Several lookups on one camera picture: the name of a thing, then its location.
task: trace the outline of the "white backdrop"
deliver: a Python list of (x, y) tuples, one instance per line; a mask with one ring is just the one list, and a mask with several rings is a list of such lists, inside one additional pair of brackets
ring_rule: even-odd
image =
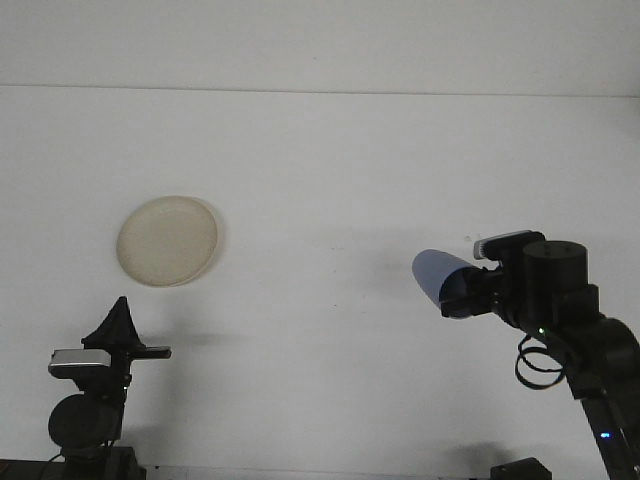
[[(53, 454), (75, 387), (49, 355), (125, 294), (174, 349), (134, 364), (143, 463), (603, 477), (566, 385), (515, 380), (519, 332), (441, 318), (410, 265), (540, 229), (587, 246), (603, 311), (640, 333), (639, 147), (631, 99), (0, 88), (0, 452)], [(154, 289), (115, 240), (166, 194), (211, 203), (223, 238), (204, 277)]]
[(640, 95), (637, 0), (3, 0), (0, 84)]

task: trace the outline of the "black plastic part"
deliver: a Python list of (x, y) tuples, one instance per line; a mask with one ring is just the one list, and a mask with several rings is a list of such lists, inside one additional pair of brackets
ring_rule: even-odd
[(105, 365), (82, 367), (50, 367), (51, 376), (60, 380), (68, 379), (76, 383), (89, 382), (95, 378), (101, 378), (109, 374), (109, 367)]
[(530, 457), (491, 468), (490, 480), (551, 480), (551, 472)]
[(131, 447), (113, 447), (99, 463), (67, 461), (61, 480), (145, 480), (147, 471), (138, 465)]
[(490, 240), (484, 244), (482, 252), (488, 260), (503, 261), (509, 252), (520, 251), (525, 245), (544, 239), (544, 235), (540, 232), (523, 232)]
[(482, 289), (494, 278), (494, 272), (477, 267), (462, 268), (450, 275), (440, 291), (442, 316), (466, 318), (491, 312), (491, 301)]
[(88, 395), (62, 400), (49, 417), (49, 435), (63, 449), (98, 448), (118, 427), (118, 410)]
[(155, 360), (171, 358), (171, 347), (146, 347), (144, 350), (135, 350), (129, 354), (131, 360)]
[(63, 470), (62, 462), (0, 460), (0, 480), (59, 480), (62, 478)]
[(136, 327), (131, 319), (127, 297), (120, 297), (109, 311), (107, 318), (90, 335), (82, 339), (84, 348), (101, 348), (109, 353), (113, 350), (144, 350)]
[(522, 250), (529, 319), (557, 324), (554, 299), (587, 286), (587, 249), (573, 242), (543, 241)]

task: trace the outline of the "black cable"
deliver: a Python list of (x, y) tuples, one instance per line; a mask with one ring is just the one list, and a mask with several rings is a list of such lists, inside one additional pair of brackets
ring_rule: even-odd
[(49, 468), (49, 466), (53, 463), (53, 461), (59, 457), (62, 456), (62, 453), (59, 453), (58, 455), (51, 457), (47, 463), (44, 464), (44, 466), (42, 467), (42, 470), (40, 470), (40, 475), (38, 475), (37, 480), (42, 480), (44, 478), (44, 473), (47, 471), (47, 468)]
[[(516, 358), (516, 366), (515, 366), (515, 373), (518, 381), (522, 383), (525, 387), (530, 388), (532, 390), (545, 390), (547, 388), (553, 387), (554, 385), (557, 385), (562, 380), (564, 380), (564, 377), (565, 377), (564, 368), (562, 367), (561, 368), (541, 368), (534, 365), (527, 359), (527, 355), (531, 355), (533, 353), (537, 353), (537, 354), (544, 355), (551, 358), (551, 355), (549, 355), (549, 350), (546, 347), (526, 347), (525, 348), (524, 344), (527, 343), (529, 340), (531, 340), (531, 336), (525, 335), (522, 341), (518, 344), (518, 358)], [(524, 362), (525, 365), (527, 365), (530, 369), (536, 372), (557, 373), (558, 376), (551, 383), (547, 383), (547, 384), (534, 383), (531, 380), (526, 379), (524, 375), (522, 375), (522, 373), (520, 372), (520, 368), (518, 368), (520, 365), (520, 361)]]

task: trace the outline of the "black metal base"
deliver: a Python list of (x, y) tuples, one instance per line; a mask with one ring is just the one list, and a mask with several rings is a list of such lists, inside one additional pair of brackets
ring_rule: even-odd
[(146, 480), (131, 447), (112, 447), (101, 462), (0, 460), (0, 480)]
[(530, 457), (492, 467), (490, 480), (551, 480), (551, 472)]
[(138, 465), (131, 447), (112, 447), (100, 463), (67, 459), (62, 480), (146, 480), (147, 471)]

